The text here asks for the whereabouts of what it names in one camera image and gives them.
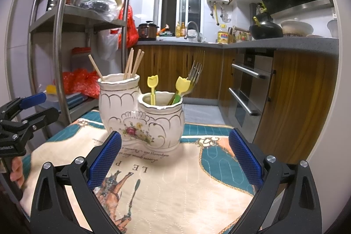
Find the blue gripper pad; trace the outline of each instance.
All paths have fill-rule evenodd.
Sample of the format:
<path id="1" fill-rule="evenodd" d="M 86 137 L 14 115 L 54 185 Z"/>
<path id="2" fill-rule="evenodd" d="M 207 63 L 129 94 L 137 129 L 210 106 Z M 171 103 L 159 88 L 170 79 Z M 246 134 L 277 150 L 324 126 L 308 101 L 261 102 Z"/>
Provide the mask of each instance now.
<path id="1" fill-rule="evenodd" d="M 229 133 L 229 146 L 249 183 L 260 188 L 263 185 L 261 165 L 235 129 Z"/>
<path id="2" fill-rule="evenodd" d="M 38 93 L 32 96 L 26 97 L 20 102 L 20 109 L 28 109 L 33 106 L 36 106 L 40 103 L 44 103 L 46 101 L 46 94 Z"/>
<path id="3" fill-rule="evenodd" d="M 121 147 L 121 135 L 118 132 L 113 132 L 109 141 L 89 169 L 89 180 L 87 184 L 91 190 L 101 185 Z"/>

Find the oven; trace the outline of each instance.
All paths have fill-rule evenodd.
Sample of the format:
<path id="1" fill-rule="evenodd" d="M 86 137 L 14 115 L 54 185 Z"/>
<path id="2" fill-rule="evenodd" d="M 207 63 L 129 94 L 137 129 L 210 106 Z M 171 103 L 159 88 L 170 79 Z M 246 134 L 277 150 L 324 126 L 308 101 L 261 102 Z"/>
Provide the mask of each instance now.
<path id="1" fill-rule="evenodd" d="M 233 84 L 229 88 L 229 122 L 238 127 L 252 143 L 261 120 L 269 90 L 273 57 L 258 54 L 237 54 Z"/>

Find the white plastic bag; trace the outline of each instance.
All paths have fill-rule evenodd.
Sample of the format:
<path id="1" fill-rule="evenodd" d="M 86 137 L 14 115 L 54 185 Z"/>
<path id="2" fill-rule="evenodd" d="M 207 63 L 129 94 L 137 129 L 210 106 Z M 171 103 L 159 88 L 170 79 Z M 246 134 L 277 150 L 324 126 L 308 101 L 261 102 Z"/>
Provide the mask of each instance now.
<path id="1" fill-rule="evenodd" d="M 120 28 L 117 28 L 99 32 L 98 55 L 101 59 L 111 61 L 115 58 L 120 30 Z"/>
<path id="2" fill-rule="evenodd" d="M 77 7 L 96 11 L 104 20 L 111 22 L 117 19 L 119 10 L 115 0 L 77 0 Z"/>

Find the chopstick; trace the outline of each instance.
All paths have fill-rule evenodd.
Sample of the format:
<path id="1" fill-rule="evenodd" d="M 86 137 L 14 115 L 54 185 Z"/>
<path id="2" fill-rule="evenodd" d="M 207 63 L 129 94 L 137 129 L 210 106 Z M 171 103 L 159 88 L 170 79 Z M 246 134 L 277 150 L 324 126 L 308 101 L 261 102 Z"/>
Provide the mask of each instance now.
<path id="1" fill-rule="evenodd" d="M 138 71 L 138 68 L 140 66 L 141 60 L 144 57 L 145 52 L 142 52 L 140 49 L 138 51 L 138 55 L 136 56 L 136 60 L 134 63 L 134 69 L 133 69 L 133 73 L 132 73 L 132 78 L 135 77 L 136 72 Z"/>
<path id="2" fill-rule="evenodd" d="M 124 71 L 124 77 L 123 77 L 123 80 L 126 80 L 127 79 L 127 76 L 128 76 L 128 71 L 129 71 L 129 65 L 131 64 L 131 62 L 133 62 L 133 58 L 131 58 L 131 54 L 132 54 L 132 51 L 134 49 L 132 48 L 131 49 L 131 52 L 129 53 L 129 57 L 128 57 L 128 60 L 127 60 L 127 65 L 126 65 L 126 69 Z"/>
<path id="3" fill-rule="evenodd" d="M 90 62 L 92 63 L 92 65 L 93 65 L 95 71 L 98 73 L 101 81 L 104 81 L 104 76 L 100 73 L 100 70 L 99 70 L 98 66 L 96 66 L 95 61 L 94 61 L 94 59 L 93 59 L 93 57 L 91 55 L 89 55 L 89 59 L 90 59 Z"/>
<path id="4" fill-rule="evenodd" d="M 132 75 L 132 66 L 133 66 L 133 58 L 134 58 L 134 49 L 133 48 L 131 49 L 129 56 L 131 58 L 131 61 L 129 63 L 127 79 L 130 79 L 131 75 Z"/>

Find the white ceramic pot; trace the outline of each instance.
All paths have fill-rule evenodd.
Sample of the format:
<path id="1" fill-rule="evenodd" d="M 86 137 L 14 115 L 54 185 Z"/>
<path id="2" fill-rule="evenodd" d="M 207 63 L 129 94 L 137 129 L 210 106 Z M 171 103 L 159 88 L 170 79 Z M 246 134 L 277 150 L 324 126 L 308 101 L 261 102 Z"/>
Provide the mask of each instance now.
<path id="1" fill-rule="evenodd" d="M 157 91 L 157 105 L 150 105 L 150 93 L 140 93 L 140 77 L 123 80 L 123 76 L 120 73 L 106 76 L 105 82 L 98 80 L 99 109 L 106 130 L 119 132 L 124 146 L 139 142 L 158 152 L 175 149 L 184 130 L 183 99 L 166 105 L 173 93 Z"/>
<path id="2" fill-rule="evenodd" d="M 331 33 L 331 37 L 339 38 L 338 21 L 333 19 L 328 22 L 327 27 Z"/>
<path id="3" fill-rule="evenodd" d="M 294 20 L 282 21 L 280 25 L 283 29 L 284 37 L 289 37 L 289 36 L 306 37 L 308 34 L 313 33 L 313 27 L 306 22 L 299 21 L 298 18 L 295 18 Z"/>
<path id="4" fill-rule="evenodd" d="M 111 74 L 98 80 L 100 85 L 99 110 L 102 123 L 108 132 L 118 131 L 122 114 L 137 110 L 140 77 L 123 80 L 124 73 Z"/>
<path id="5" fill-rule="evenodd" d="M 138 97 L 138 109 L 122 115 L 124 144 L 142 142 L 147 148 L 168 152 L 179 145 L 184 130 L 183 99 L 166 105 L 173 93 L 156 92 L 157 105 L 150 105 L 150 93 Z"/>

